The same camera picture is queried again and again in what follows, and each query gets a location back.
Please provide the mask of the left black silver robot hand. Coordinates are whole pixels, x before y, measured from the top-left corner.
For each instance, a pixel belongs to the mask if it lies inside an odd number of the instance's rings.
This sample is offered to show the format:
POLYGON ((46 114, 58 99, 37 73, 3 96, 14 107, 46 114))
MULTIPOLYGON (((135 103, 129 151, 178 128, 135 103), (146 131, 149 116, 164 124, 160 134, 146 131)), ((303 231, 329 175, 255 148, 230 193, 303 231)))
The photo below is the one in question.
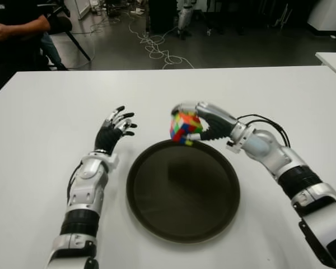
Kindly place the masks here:
POLYGON ((103 121, 94 143, 95 151, 102 151, 111 155, 118 141, 125 136, 134 136, 131 131, 137 128, 135 123, 132 123, 134 116, 133 112, 123 113, 125 106, 119 106, 103 121))

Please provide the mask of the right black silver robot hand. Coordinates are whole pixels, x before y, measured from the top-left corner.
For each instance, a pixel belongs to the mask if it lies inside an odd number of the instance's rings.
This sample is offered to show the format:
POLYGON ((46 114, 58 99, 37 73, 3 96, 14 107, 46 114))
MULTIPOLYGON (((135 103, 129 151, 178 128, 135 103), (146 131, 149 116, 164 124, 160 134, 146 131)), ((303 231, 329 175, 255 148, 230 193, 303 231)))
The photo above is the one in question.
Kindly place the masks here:
POLYGON ((237 119, 228 112, 205 102, 178 104, 171 116, 171 139, 186 145, 230 137, 237 125, 237 119))

